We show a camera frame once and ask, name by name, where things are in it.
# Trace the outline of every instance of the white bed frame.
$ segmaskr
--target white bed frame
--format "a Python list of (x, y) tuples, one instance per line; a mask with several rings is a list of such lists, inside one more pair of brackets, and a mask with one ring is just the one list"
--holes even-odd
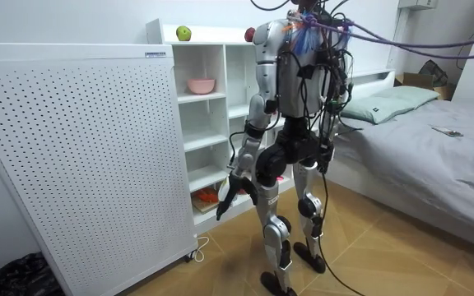
[[(380, 90), (393, 87), (394, 74), (394, 72), (383, 72), (381, 75), (355, 78), (357, 81), (353, 99), (363, 99)], [(364, 165), (354, 160), (336, 155), (330, 164), (327, 179), (474, 243), (474, 227), (410, 197), (405, 192), (390, 188)]]

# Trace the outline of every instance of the white cable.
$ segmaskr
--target white cable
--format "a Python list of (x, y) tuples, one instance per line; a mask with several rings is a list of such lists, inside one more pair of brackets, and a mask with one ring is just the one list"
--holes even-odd
[[(205, 247), (205, 246), (210, 242), (210, 238), (209, 238), (209, 237), (200, 237), (200, 238), (198, 238), (198, 240), (201, 240), (201, 239), (203, 239), (203, 238), (206, 239), (206, 242), (205, 242), (202, 246), (198, 247), (197, 250), (193, 251), (193, 252), (195, 253), (195, 255), (193, 256), (193, 258), (195, 259), (195, 262), (197, 262), (197, 263), (200, 263), (200, 262), (204, 261), (204, 253), (201, 251), (201, 249), (202, 249), (203, 247)], [(198, 254), (201, 254), (202, 259), (200, 259), (200, 260), (197, 259), (197, 255), (198, 255)]]

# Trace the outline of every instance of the light green pillow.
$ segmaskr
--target light green pillow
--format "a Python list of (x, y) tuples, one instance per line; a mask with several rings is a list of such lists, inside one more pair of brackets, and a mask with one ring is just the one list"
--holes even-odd
[(405, 100), (371, 96), (351, 101), (343, 109), (342, 115), (369, 123), (380, 124), (413, 109), (414, 107)]
[(438, 98), (439, 95), (439, 93), (433, 90), (426, 90), (413, 86), (399, 86), (382, 90), (373, 96), (380, 98), (401, 99), (409, 102), (411, 106), (414, 106), (414, 109), (417, 109), (421, 105)]
[(436, 99), (439, 93), (413, 86), (399, 86), (382, 90), (368, 98), (351, 101), (342, 115), (348, 118), (380, 124), (397, 115), (417, 109)]

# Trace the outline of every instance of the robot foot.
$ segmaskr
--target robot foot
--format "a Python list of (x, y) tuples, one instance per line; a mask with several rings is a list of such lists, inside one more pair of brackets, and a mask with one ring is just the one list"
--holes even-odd
[(322, 259), (320, 256), (312, 257), (308, 247), (303, 243), (294, 243), (294, 251), (307, 263), (309, 263), (314, 270), (320, 274), (325, 273), (327, 269), (327, 264), (325, 264), (325, 260)]
[(264, 288), (268, 290), (268, 292), (272, 293), (275, 296), (297, 296), (295, 291), (292, 288), (288, 289), (288, 292), (283, 292), (281, 289), (281, 285), (279, 284), (279, 280), (277, 277), (271, 272), (263, 272), (261, 274), (261, 284), (263, 284)]

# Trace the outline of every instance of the pegboard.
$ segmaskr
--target pegboard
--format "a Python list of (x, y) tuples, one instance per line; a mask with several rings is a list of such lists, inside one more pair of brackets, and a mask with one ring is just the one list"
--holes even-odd
[(191, 251), (170, 48), (78, 58), (53, 44), (41, 45), (51, 58), (9, 59), (23, 46), (34, 57), (21, 45), (0, 59), (0, 171), (66, 294), (116, 294)]

